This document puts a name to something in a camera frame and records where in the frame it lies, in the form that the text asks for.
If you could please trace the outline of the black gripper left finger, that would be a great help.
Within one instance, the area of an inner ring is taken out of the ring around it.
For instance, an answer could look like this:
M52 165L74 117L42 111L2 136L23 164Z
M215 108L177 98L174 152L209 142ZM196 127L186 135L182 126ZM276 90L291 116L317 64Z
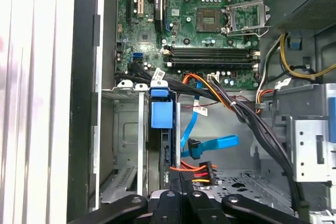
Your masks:
M70 223L180 223L181 173L171 172L168 189L149 198L130 194Z

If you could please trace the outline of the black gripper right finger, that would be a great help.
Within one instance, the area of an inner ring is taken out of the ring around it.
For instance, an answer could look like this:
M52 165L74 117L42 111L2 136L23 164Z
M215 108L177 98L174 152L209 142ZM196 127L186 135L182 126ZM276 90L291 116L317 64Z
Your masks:
M291 203L247 174L181 174L186 223L301 223Z

